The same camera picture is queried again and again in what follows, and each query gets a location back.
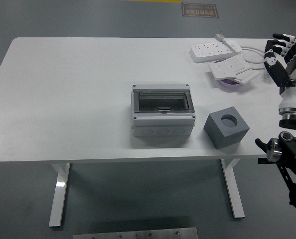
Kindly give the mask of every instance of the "black mechanical arm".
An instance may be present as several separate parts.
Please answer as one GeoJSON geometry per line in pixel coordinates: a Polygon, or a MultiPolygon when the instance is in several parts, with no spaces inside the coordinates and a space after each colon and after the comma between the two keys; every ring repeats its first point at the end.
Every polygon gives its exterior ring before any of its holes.
{"type": "MultiPolygon", "coordinates": [[[[264,64],[275,84],[280,87],[283,98],[279,105],[279,114],[283,117],[279,126],[296,130],[296,37],[273,34],[273,38],[267,41],[264,64]],[[286,69],[277,55],[283,57],[286,69]]],[[[290,191],[290,205],[296,207],[296,183],[288,172],[291,170],[296,176],[296,136],[283,131],[278,138],[271,138],[267,144],[258,138],[255,143],[267,154],[267,158],[259,158],[258,163],[277,165],[290,191]]]]}

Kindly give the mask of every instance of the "table leg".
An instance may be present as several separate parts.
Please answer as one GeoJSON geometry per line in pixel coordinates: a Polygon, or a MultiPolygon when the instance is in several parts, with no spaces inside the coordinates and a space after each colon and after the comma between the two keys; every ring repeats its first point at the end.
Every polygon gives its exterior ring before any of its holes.
{"type": "Polygon", "coordinates": [[[221,165],[224,173],[224,178],[226,180],[230,203],[233,211],[234,218],[244,218],[244,212],[242,207],[241,198],[239,195],[239,190],[234,177],[233,166],[239,162],[239,158],[234,159],[221,159],[221,165]]]}
{"type": "Polygon", "coordinates": [[[49,227],[60,227],[64,208],[67,180],[69,174],[69,163],[52,164],[58,173],[55,188],[52,211],[50,214],[49,227]]]}

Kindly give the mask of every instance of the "white table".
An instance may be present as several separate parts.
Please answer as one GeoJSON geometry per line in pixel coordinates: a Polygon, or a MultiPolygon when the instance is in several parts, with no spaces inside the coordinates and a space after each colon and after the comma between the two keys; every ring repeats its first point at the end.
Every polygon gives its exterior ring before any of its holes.
{"type": "MultiPolygon", "coordinates": [[[[42,161],[58,172],[49,226],[60,226],[70,163],[222,159],[234,217],[244,217],[233,166],[264,157],[254,140],[282,131],[279,89],[264,70],[228,89],[191,45],[215,39],[17,38],[0,66],[0,162],[42,161]],[[190,137],[134,137],[133,84],[189,84],[196,112],[190,137]],[[250,130],[217,150],[203,130],[209,113],[234,106],[250,130]]],[[[266,39],[236,39],[264,49],[266,39]]],[[[245,57],[258,55],[245,52],[245,57]]]]}

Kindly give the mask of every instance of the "power strip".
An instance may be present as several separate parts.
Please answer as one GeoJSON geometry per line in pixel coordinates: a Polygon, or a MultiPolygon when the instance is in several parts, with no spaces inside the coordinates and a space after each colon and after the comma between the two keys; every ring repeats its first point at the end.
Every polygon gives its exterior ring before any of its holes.
{"type": "MultiPolygon", "coordinates": [[[[232,47],[236,53],[240,54],[242,49],[234,40],[228,40],[227,43],[232,47]]],[[[190,57],[197,63],[217,61],[227,59],[234,56],[233,52],[227,45],[218,41],[214,43],[206,43],[194,45],[190,49],[190,57]]]]}
{"type": "Polygon", "coordinates": [[[233,56],[225,61],[209,63],[210,70],[216,80],[230,79],[239,84],[246,84],[259,74],[250,69],[241,55],[233,56]]]}

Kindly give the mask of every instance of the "gray block with hole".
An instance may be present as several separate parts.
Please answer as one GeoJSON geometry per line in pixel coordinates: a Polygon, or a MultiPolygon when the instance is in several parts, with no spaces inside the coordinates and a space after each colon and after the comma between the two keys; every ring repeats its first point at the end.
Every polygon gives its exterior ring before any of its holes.
{"type": "Polygon", "coordinates": [[[203,128],[217,149],[240,142],[250,129],[234,107],[210,113],[203,128]]]}

